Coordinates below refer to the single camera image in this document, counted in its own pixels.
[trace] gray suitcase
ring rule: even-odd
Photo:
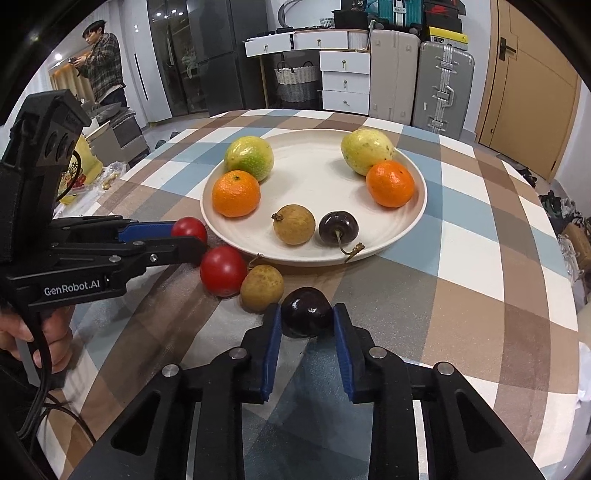
[[[474,57],[439,43],[421,45],[413,126],[460,139],[474,75]]]
[[[393,30],[372,31],[369,116],[410,125],[418,47],[416,35]]]

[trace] checkered tablecloth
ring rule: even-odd
[[[422,171],[425,215],[374,257],[347,266],[279,267],[285,293],[315,286],[332,303],[345,302],[353,323],[377,345],[409,362],[456,365],[552,478],[577,401],[576,313],[536,193],[498,158],[362,116],[228,112],[196,122],[141,161],[88,214],[140,221],[200,216],[203,180],[234,139],[360,125],[382,129]],[[155,268],[128,288],[122,298],[77,306],[72,323],[75,367],[63,395],[97,437],[163,365],[206,364],[260,323],[237,299],[205,292],[190,265]],[[246,478],[364,479],[371,418],[371,406],[347,401],[330,339],[284,338],[269,403],[243,408]],[[39,437],[62,479],[89,448],[59,412]],[[424,440],[419,444],[426,477]]]

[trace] man's hand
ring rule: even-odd
[[[82,55],[81,57],[78,57],[78,59],[74,62],[74,67],[80,68],[84,66],[86,64],[87,57],[88,55]]]
[[[61,307],[53,312],[53,315],[43,321],[41,325],[49,351],[51,353],[52,371],[54,373],[65,369],[70,358],[72,358],[72,331],[70,321],[74,313],[74,307]],[[15,313],[0,312],[0,349],[7,350],[18,360],[21,359],[18,353],[15,339],[33,341],[33,335],[25,322]],[[41,356],[39,350],[33,354],[33,361],[41,368]]]

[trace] plaid shirt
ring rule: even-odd
[[[90,80],[92,93],[97,102],[111,87],[125,86],[117,37],[112,33],[103,33],[78,71]]]

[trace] cherry tomato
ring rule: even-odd
[[[171,234],[172,236],[193,236],[207,245],[207,230],[201,220],[194,217],[183,217],[177,220]]]
[[[246,261],[238,250],[229,245],[212,248],[201,260],[201,282],[218,297],[239,293],[247,274]]]

